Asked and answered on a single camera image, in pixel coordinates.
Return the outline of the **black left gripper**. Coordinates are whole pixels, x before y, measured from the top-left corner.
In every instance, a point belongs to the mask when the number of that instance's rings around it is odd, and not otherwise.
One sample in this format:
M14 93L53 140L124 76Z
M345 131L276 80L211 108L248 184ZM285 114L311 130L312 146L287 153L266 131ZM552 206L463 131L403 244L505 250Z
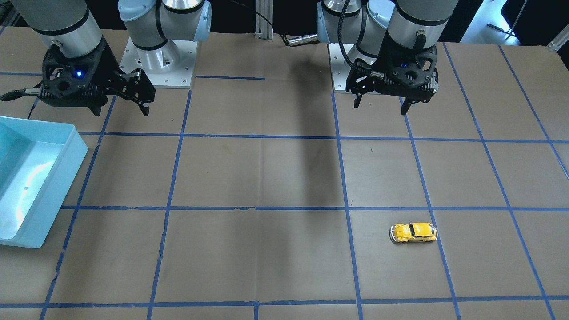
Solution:
M386 35L374 63L356 59L346 86L346 91L354 94L354 109L359 108L362 96L371 92L404 97L402 116L413 104L429 101L439 89L437 47L416 49L424 40L425 36L419 35L411 48L406 48Z

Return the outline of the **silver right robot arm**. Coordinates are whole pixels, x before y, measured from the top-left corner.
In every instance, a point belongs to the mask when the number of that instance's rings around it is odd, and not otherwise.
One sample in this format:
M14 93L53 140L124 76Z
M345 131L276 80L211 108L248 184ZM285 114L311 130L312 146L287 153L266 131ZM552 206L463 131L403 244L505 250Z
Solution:
M175 41L203 42L211 30L207 0L12 0L12 6L47 51L41 81L1 100L35 96L51 107L84 107L95 116L109 96L135 103L148 116L155 99L150 75L181 67ZM134 67L120 66L103 27L128 31Z

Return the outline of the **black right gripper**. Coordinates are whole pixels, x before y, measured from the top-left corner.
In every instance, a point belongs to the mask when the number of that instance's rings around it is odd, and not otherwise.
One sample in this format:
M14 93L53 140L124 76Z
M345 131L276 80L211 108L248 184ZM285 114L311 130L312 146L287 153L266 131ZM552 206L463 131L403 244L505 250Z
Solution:
M55 43L49 47L38 85L1 96L1 116L31 117L38 98L53 107L101 108L110 94L136 103L145 117L150 115L154 85L141 68L122 73L105 38L80 57L66 57L62 48Z

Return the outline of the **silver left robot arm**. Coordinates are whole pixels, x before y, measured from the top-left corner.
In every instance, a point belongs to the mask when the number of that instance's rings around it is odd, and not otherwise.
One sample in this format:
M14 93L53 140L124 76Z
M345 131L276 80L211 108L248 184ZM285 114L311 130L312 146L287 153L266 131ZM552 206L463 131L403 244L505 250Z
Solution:
M323 0L317 38L329 45L333 88L354 97L397 96L401 114L439 89L437 41L456 0Z

